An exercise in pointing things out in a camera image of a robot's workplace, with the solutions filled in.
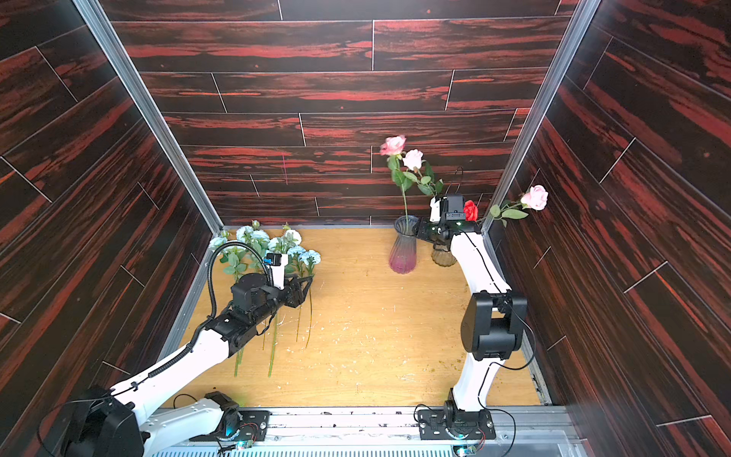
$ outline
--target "metal profile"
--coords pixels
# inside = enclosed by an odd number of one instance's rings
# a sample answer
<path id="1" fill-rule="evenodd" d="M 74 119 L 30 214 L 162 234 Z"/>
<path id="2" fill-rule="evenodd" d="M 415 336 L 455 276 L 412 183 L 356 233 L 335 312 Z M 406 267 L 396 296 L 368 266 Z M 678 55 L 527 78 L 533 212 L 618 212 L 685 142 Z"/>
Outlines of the metal profile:
<path id="1" fill-rule="evenodd" d="M 531 106 L 531 112 L 528 114 L 523 129 L 518 135 L 518 139 L 515 142 L 515 146 L 512 149 L 508 163 L 505 166 L 500 182 L 498 183 L 495 192 L 490 201 L 490 207 L 492 205 L 499 205 L 500 202 L 505 200 L 507 191 L 510 188 L 512 180 L 515 179 L 515 175 L 518 174 L 518 169 L 523 163 L 528 153 L 528 148 L 533 143 L 533 139 L 538 133 L 538 129 L 553 101 L 558 87 L 561 85 L 561 80 L 564 79 L 566 71 L 569 69 L 571 60 L 573 60 L 576 50 L 579 48 L 581 40 L 584 38 L 591 19 L 594 17 L 596 9 L 599 7 L 601 0 L 582 0 L 579 2 L 578 7 L 574 11 L 569 25 L 564 33 L 564 38 L 558 45 L 556 54 L 551 61 L 546 77 L 541 85 L 536 99 L 533 101 Z M 493 217 L 488 214 L 488 218 L 482 223 L 482 233 L 486 234 L 493 223 Z"/>
<path id="2" fill-rule="evenodd" d="M 155 105 L 155 101 L 152 100 L 150 92 L 124 49 L 122 41 L 117 36 L 117 32 L 112 27 L 112 23 L 107 18 L 102 5 L 99 4 L 98 0 L 73 0 L 73 2 L 117 72 L 119 80 L 124 84 L 130 97 L 142 113 L 142 117 L 152 130 L 160 147 L 162 147 L 170 163 L 173 164 L 173 168 L 183 181 L 183 185 L 188 189 L 188 193 L 203 215 L 205 223 L 208 224 L 212 233 L 217 233 L 223 227 L 221 218 L 205 194 L 198 177 L 190 167 L 180 145 L 178 145 L 178 141 L 170 131 L 157 105 Z"/>

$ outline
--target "pink rose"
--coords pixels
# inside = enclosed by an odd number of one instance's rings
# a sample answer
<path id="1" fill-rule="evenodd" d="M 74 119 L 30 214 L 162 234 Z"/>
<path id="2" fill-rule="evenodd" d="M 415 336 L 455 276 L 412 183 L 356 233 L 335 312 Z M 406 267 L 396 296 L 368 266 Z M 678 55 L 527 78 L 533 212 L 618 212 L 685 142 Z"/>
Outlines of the pink rose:
<path id="1" fill-rule="evenodd" d="M 406 137 L 403 135 L 397 137 L 386 138 L 386 143 L 381 145 L 382 156 L 395 156 L 401 154 L 404 150 L 404 144 L 406 143 Z"/>
<path id="2" fill-rule="evenodd" d="M 409 170 L 418 170 L 421 168 L 421 158 L 424 154 L 418 149 L 412 149 L 406 153 L 404 157 L 404 167 Z"/>
<path id="3" fill-rule="evenodd" d="M 540 211 L 546 207 L 547 201 L 548 201 L 548 192 L 546 192 L 546 189 L 544 189 L 543 186 L 531 187 L 520 198 L 520 202 L 522 204 L 524 204 L 526 207 L 532 208 L 532 209 L 535 209 L 538 211 Z"/>

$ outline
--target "mounting plate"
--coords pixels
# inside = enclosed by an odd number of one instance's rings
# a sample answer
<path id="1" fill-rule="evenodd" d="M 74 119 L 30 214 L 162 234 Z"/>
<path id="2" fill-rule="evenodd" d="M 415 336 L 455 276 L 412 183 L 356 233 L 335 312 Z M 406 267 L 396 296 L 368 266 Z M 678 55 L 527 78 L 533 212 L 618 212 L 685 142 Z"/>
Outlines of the mounting plate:
<path id="1" fill-rule="evenodd" d="M 447 419 L 444 416 L 443 409 L 435 409 L 434 411 L 429 409 L 420 409 L 417 411 L 416 416 L 419 420 L 419 435 L 424 440 L 435 440 L 435 439 L 458 439 L 461 441 L 479 441 L 482 439 L 482 430 L 485 432 L 485 439 L 495 439 L 495 426 L 489 411 L 484 411 L 485 415 L 480 415 L 481 420 L 480 429 L 475 428 L 469 433 L 460 436 L 458 431 L 447 430 Z"/>
<path id="2" fill-rule="evenodd" d="M 262 411 L 259 409 L 239 409 L 238 413 L 241 415 L 241 423 L 255 423 L 257 424 L 257 438 L 255 439 L 256 442 L 264 441 L 264 439 L 267 437 L 267 430 L 269 429 L 269 411 Z M 221 439 L 222 444 L 226 444 L 229 442 L 237 442 L 237 441 L 246 441 L 252 438 L 252 434 L 254 433 L 254 427 L 247 426 L 247 427 L 241 427 L 241 430 L 239 431 L 239 434 L 234 439 L 228 439 L 223 440 Z M 190 441 L 216 441 L 215 438 L 211 437 L 211 435 L 199 435 L 197 437 L 192 437 Z"/>

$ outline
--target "rose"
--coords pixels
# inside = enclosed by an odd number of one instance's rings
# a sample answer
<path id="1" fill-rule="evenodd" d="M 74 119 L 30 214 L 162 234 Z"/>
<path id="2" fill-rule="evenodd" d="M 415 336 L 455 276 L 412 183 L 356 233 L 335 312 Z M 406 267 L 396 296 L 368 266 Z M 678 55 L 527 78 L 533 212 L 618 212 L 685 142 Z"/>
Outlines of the rose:
<path id="1" fill-rule="evenodd" d="M 477 220 L 477 205 L 472 200 L 467 200 L 464 203 L 464 219 L 468 221 Z"/>
<path id="2" fill-rule="evenodd" d="M 395 156 L 396 154 L 401 154 L 404 150 L 404 143 L 406 143 L 406 137 L 403 135 L 386 138 L 386 143 L 381 145 L 381 155 Z"/>
<path id="3" fill-rule="evenodd" d="M 533 186 L 523 194 L 520 198 L 520 202 L 524 208 L 532 208 L 534 210 L 542 210 L 546 207 L 548 201 L 548 192 L 543 186 Z"/>
<path id="4" fill-rule="evenodd" d="M 404 157 L 404 167 L 409 170 L 419 170 L 421 168 L 421 158 L 424 156 L 418 149 L 412 149 L 406 153 Z"/>

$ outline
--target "metal bracket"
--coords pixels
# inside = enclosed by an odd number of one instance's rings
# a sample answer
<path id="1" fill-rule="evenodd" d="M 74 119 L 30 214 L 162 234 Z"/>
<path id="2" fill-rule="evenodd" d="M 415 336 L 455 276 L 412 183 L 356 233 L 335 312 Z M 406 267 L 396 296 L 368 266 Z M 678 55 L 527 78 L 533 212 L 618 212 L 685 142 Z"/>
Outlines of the metal bracket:
<path id="1" fill-rule="evenodd" d="M 447 429 L 447 417 L 442 409 L 420 409 L 416 414 L 419 420 L 419 435 L 423 440 L 479 441 L 482 439 L 482 433 L 485 434 L 485 440 L 497 438 L 493 418 L 486 409 L 480 411 L 477 426 L 465 424 L 464 427 L 453 429 Z"/>
<path id="2" fill-rule="evenodd" d="M 269 411 L 262 411 L 261 409 L 239 409 L 238 413 L 241 416 L 241 429 L 238 434 L 234 435 L 230 439 L 219 438 L 222 444 L 238 441 L 249 441 L 254 438 L 256 434 L 255 442 L 262 442 L 267 437 L 267 430 L 269 429 Z M 255 423 L 256 427 L 244 426 L 243 424 Z M 192 442 L 210 442 L 216 441 L 216 438 L 211 435 L 199 435 L 192 437 L 189 441 Z"/>

